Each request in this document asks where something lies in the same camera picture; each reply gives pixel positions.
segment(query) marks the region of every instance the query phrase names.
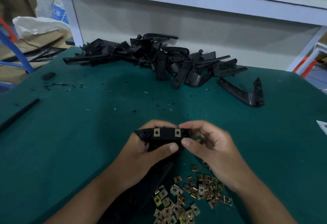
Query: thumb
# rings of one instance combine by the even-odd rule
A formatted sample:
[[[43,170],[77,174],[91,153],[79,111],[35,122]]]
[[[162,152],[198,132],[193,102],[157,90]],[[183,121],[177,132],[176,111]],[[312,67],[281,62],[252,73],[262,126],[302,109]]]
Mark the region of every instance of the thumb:
[[[168,143],[157,148],[156,150],[146,153],[146,157],[149,159],[149,162],[154,165],[177,151],[178,145],[176,143]]]
[[[207,149],[205,146],[190,138],[183,138],[182,145],[192,154],[198,156],[199,158],[205,161],[208,160],[209,154],[211,153],[211,150]]]

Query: forearm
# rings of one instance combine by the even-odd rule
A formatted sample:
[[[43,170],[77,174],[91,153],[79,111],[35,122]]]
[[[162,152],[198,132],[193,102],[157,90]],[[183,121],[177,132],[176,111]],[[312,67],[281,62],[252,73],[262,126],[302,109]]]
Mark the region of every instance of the forearm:
[[[253,172],[237,194],[254,224],[296,224],[284,205]]]
[[[123,191],[119,185],[116,185],[116,178],[112,172],[113,168],[109,166],[45,224],[98,222],[105,210]]]

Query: hand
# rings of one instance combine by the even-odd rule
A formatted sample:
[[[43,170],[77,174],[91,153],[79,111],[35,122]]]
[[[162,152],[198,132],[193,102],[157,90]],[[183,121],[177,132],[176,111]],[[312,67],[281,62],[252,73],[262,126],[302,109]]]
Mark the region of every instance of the hand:
[[[151,120],[139,129],[162,127],[177,128],[176,125],[166,121]],[[116,177],[119,188],[125,191],[137,184],[154,164],[177,150],[176,143],[169,143],[147,152],[144,142],[132,133],[118,157],[109,166],[110,172]]]
[[[238,193],[246,183],[251,184],[255,175],[243,160],[227,131],[202,120],[182,123],[179,128],[192,129],[193,137],[202,137],[197,141],[184,138],[182,145],[205,161],[216,177],[229,189]]]

